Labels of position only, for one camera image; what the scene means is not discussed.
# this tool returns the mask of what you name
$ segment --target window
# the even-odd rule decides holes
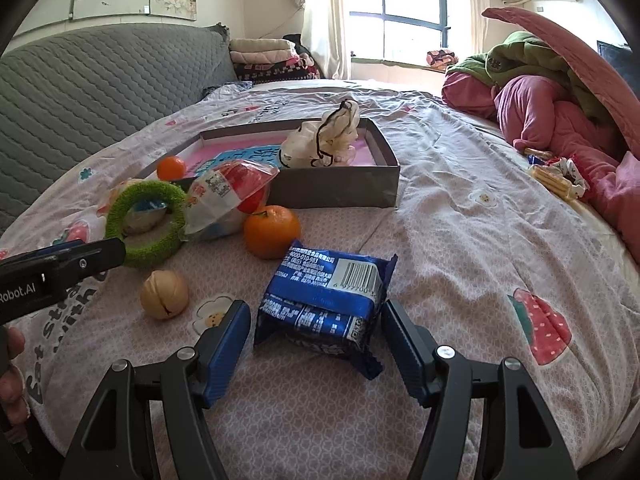
[[[447,0],[347,0],[351,55],[417,65],[447,46]]]

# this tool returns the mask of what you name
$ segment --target fuzzy green ring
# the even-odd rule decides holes
[[[124,264],[129,267],[151,267],[164,262],[180,248],[180,230],[184,227],[182,204],[186,195],[179,187],[160,180],[145,180],[127,187],[111,206],[107,216],[105,238],[123,240],[122,223],[131,207],[141,200],[160,199],[171,206],[174,218],[169,232],[157,242],[140,248],[127,247]]]

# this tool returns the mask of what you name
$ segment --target small orange ball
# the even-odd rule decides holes
[[[279,205],[258,208],[244,221],[244,244],[251,254],[263,260],[284,258],[300,233],[298,217]]]
[[[179,156],[168,156],[158,162],[156,174],[160,180],[180,180],[187,173],[187,165]]]

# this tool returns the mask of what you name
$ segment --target screw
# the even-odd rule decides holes
[[[456,351],[450,346],[438,346],[436,352],[443,359],[451,359],[454,355],[456,355]]]
[[[188,361],[189,359],[191,359],[194,355],[196,355],[196,351],[191,348],[190,346],[185,346],[184,348],[180,348],[178,350],[178,359],[180,359],[180,361]]]
[[[522,363],[520,361],[518,361],[515,357],[507,357],[504,360],[504,365],[509,369],[509,370],[520,370],[520,368],[522,367]]]
[[[127,368],[127,362],[124,359],[118,359],[114,364],[111,365],[111,370],[114,372],[121,372],[125,368]]]

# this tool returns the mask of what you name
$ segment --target human hand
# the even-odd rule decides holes
[[[13,359],[24,351],[24,335],[15,327],[7,332],[9,359]],[[0,400],[12,425],[17,426],[27,420],[29,412],[22,398],[22,378],[18,368],[13,365],[0,377]]]

